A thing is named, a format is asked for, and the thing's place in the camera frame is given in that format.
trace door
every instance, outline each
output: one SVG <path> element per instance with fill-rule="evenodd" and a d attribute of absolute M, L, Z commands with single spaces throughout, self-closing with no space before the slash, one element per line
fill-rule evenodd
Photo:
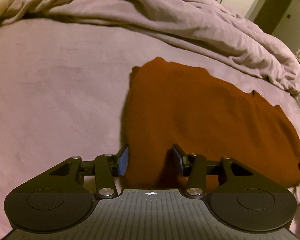
<path fill-rule="evenodd" d="M 266 0 L 259 11 L 254 23 L 263 32 L 272 34 L 279 24 L 291 0 Z"/>

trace orange towel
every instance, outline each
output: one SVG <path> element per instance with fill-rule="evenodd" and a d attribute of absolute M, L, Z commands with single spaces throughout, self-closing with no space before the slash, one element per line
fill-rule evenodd
<path fill-rule="evenodd" d="M 167 154 L 174 143 L 208 160 L 235 158 L 285 187 L 300 183 L 299 137 L 280 106 L 204 68 L 162 58 L 134 67 L 124 124 L 129 188 L 182 187 L 186 181 Z M 208 176 L 207 191 L 216 187 L 217 177 Z"/>

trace folded fabric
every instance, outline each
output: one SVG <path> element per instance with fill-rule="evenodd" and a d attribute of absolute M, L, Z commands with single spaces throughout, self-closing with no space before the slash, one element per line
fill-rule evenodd
<path fill-rule="evenodd" d="M 174 143 L 208 160 L 232 157 L 285 187 L 300 183 L 297 132 L 281 107 L 257 92 L 244 93 L 204 68 L 162 58 L 134 67 L 130 84 L 127 187 L 182 187 L 186 181 L 168 154 Z M 216 176 L 208 176 L 207 190 L 216 187 Z"/>
<path fill-rule="evenodd" d="M 120 25 L 267 79 L 293 95 L 300 93 L 300 66 L 288 47 L 214 0 L 15 0 L 3 23 L 26 13 Z"/>

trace black circular disc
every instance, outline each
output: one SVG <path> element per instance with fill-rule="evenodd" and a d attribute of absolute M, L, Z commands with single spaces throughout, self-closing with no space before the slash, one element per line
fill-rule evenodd
<path fill-rule="evenodd" d="M 49 210 L 60 206 L 65 200 L 65 195 L 59 190 L 45 188 L 32 192 L 28 204 L 38 210 Z"/>
<path fill-rule="evenodd" d="M 42 188 L 25 184 L 7 195 L 4 210 L 13 226 L 27 231 L 53 232 L 68 228 L 88 215 L 92 209 L 90 193 L 79 184 L 54 180 L 55 187 L 54 183 Z"/>
<path fill-rule="evenodd" d="M 237 200 L 240 205 L 252 210 L 267 209 L 274 204 L 274 197 L 269 192 L 255 188 L 241 191 Z"/>
<path fill-rule="evenodd" d="M 241 192 L 213 191 L 210 207 L 220 220 L 244 231 L 266 232 L 285 226 L 294 216 L 296 200 L 290 192 L 245 189 Z"/>

